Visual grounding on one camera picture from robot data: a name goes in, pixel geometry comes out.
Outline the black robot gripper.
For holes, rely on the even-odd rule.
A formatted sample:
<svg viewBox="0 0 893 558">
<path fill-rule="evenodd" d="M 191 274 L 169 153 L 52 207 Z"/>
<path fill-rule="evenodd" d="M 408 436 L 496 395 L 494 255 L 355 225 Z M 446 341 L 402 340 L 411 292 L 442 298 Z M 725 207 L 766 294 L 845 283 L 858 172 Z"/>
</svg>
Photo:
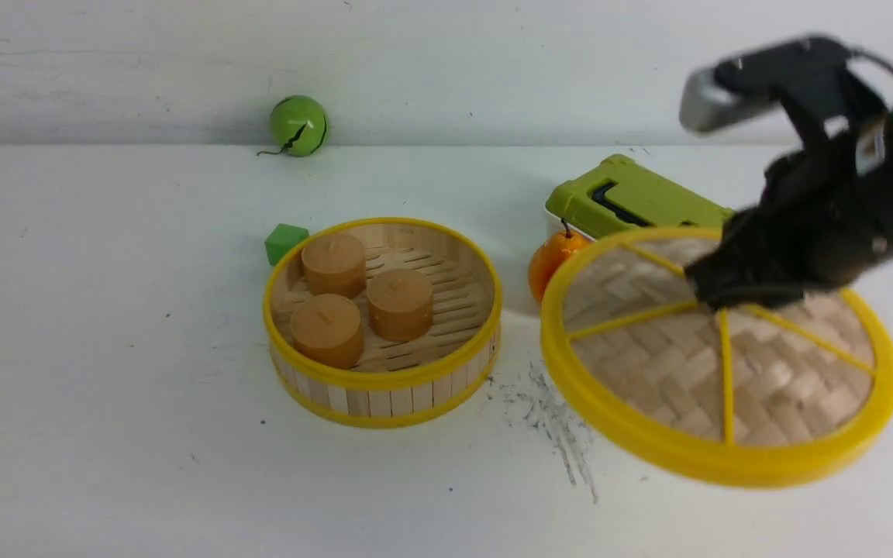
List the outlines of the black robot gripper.
<svg viewBox="0 0 893 558">
<path fill-rule="evenodd" d="M 684 265 L 695 297 L 713 311 L 782 308 L 890 261 L 893 241 L 873 198 L 890 138 L 886 128 L 846 130 L 773 162 L 757 205 Z"/>
</svg>

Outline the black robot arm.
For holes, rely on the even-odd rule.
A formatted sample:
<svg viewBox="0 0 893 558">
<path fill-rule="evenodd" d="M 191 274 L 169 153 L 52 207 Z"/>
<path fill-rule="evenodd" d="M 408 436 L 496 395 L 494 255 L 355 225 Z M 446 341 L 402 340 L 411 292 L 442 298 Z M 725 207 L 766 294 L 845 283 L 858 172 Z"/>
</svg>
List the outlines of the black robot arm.
<svg viewBox="0 0 893 558">
<path fill-rule="evenodd" d="M 684 269 L 712 310 L 780 308 L 893 261 L 893 108 L 849 71 L 825 93 L 779 99 L 802 147 L 768 166 L 759 201 Z"/>
</svg>

